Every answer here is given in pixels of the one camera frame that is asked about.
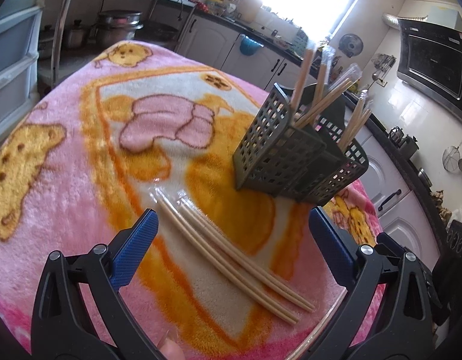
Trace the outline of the person's left hand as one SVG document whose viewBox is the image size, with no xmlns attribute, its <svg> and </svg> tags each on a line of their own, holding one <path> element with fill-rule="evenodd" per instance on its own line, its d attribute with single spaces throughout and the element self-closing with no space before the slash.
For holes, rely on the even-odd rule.
<svg viewBox="0 0 462 360">
<path fill-rule="evenodd" d="M 159 351 L 167 360 L 184 360 L 184 352 L 181 347 L 168 336 L 162 338 L 158 345 Z"/>
</svg>

